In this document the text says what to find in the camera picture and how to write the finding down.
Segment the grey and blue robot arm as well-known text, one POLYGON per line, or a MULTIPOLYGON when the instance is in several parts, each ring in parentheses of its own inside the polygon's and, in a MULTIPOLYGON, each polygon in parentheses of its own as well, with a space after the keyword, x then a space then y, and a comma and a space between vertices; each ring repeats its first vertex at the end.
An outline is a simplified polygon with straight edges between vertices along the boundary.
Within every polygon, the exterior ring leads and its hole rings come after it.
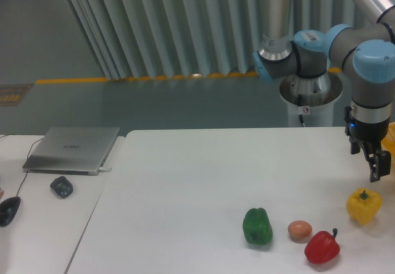
POLYGON ((394 0, 353 0, 370 27, 339 24, 326 33, 301 30, 292 39, 287 36, 291 0, 264 1, 268 14, 253 54, 258 75, 281 78, 280 93, 289 103, 315 107, 339 96, 339 81, 326 70, 328 64, 337 65, 352 83, 351 103, 344 110, 351 153, 364 153, 370 181, 388 175, 391 154, 381 143, 394 99, 394 0))

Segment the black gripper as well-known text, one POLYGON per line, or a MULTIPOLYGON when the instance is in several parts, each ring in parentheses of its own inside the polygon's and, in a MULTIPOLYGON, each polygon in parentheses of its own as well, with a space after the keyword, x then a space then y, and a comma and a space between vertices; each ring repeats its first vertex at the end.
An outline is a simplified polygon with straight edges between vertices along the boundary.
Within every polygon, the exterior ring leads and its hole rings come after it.
POLYGON ((382 150, 381 141, 388 132, 389 114, 387 107, 364 108, 346 106, 344 108, 345 134, 349 138, 350 153, 364 150, 365 160, 370 167, 370 182, 380 181, 391 173, 391 153, 382 150))

